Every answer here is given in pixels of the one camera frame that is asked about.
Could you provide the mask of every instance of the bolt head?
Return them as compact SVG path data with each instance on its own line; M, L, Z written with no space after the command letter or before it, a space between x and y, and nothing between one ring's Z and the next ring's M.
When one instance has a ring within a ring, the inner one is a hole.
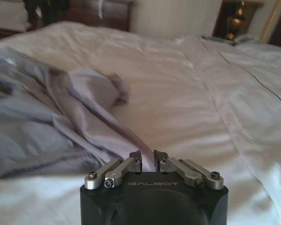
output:
M112 185L113 185L113 180L112 179L107 179L106 181L104 181L104 187L111 188Z
M94 171L89 172L89 178L90 179L96 179L97 178L97 172L94 172Z
M204 182L203 182L203 180L202 180L202 179L196 179L196 180L195 180L195 187L196 187L196 188L202 188L202 187L204 187Z
M214 180L219 180L220 177L221 177L220 173L219 173L219 172L216 172L216 171L212 171L212 172L210 173L210 176L211 176L211 178L214 179Z

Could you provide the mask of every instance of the white duvet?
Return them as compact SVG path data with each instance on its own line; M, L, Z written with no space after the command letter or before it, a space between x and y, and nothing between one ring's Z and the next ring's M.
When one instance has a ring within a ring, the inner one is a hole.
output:
M196 37L150 39L68 22L0 46L67 71L117 73L130 103L113 114L152 149L219 171L228 224L281 224L281 67ZM0 180L0 225L80 224L84 176Z

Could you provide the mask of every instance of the lamp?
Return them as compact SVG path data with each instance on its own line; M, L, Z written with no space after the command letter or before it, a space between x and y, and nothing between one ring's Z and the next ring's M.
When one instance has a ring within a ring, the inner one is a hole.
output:
M228 33L226 35L226 39L234 40L236 34L240 31L244 24L244 1L242 1L241 6L236 10L235 14L227 19Z

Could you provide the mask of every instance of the mattress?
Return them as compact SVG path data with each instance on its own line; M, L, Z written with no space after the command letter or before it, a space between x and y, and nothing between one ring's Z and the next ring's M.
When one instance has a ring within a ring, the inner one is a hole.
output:
M66 71L117 73L130 100L112 114L151 149L219 171L229 225L281 224L281 69L193 36L161 40L72 22L4 46ZM79 224L84 176L0 180L0 225Z
M25 32L30 26L22 1L0 1L0 29Z

